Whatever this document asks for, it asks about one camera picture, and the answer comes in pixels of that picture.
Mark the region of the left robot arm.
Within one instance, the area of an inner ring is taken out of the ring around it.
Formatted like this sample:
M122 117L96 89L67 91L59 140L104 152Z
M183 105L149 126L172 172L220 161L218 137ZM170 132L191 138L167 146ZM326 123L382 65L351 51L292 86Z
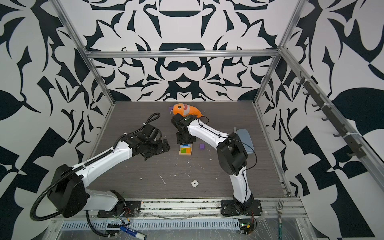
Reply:
M145 125L138 133L123 134L106 151L72 167L64 164L57 168L52 183L33 203L30 218L35 222L56 216L70 218L82 211L104 211L114 217L124 213L125 199L115 190L106 192L89 190L88 186L116 165L141 155L145 160L166 153L170 145L162 139L162 133L152 125ZM37 209L47 197L57 211L47 216L38 216Z

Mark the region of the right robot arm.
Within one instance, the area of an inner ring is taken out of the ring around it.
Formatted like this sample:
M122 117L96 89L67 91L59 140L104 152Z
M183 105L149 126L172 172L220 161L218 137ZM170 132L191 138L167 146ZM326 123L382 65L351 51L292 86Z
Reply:
M248 209L254 196L247 179L248 153L241 138L234 132L222 133L193 115L176 114L171 123L178 129L178 144L191 144L199 138L216 149L220 167L230 176L235 205L242 211Z

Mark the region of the natural wood plank block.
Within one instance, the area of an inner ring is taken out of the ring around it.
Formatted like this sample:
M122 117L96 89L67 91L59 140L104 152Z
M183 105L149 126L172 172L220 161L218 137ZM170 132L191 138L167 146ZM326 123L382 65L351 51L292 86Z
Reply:
M179 155L180 155L180 156L191 156L191 155L192 155L192 152L189 152L189 153L182 153L182 152L179 152Z

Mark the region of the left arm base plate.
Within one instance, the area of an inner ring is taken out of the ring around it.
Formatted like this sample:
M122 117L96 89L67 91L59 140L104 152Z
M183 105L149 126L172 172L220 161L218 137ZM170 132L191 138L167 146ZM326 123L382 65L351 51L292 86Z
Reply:
M118 202L111 211L99 210L97 217L112 218L120 216L122 218L129 218L140 213L141 204L141 201L125 201L124 203Z

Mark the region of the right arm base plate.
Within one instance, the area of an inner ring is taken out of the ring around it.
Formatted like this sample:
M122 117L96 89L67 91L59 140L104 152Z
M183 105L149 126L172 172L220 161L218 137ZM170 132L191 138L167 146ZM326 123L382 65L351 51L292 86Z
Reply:
M245 204L237 200L221 200L221 214L224 217L261 216L263 212L260 200L249 199Z

